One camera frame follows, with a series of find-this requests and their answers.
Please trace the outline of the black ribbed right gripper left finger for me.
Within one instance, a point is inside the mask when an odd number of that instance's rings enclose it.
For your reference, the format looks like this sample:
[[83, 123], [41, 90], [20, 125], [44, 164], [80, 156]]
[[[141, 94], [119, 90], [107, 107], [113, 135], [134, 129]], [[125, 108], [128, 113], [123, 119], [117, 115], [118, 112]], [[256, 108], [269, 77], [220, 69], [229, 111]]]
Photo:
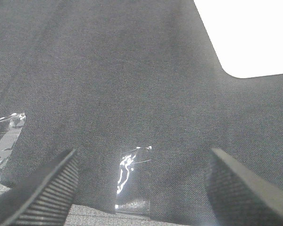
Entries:
[[65, 150], [0, 195], [0, 226], [62, 226], [79, 182], [76, 150]]

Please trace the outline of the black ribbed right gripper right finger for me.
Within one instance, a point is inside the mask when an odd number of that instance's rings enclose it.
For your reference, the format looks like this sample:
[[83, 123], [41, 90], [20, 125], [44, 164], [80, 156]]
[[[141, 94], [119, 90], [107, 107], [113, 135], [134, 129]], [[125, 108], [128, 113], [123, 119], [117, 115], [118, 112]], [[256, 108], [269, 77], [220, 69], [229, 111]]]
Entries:
[[225, 151], [210, 150], [205, 185], [219, 225], [283, 226], [283, 190]]

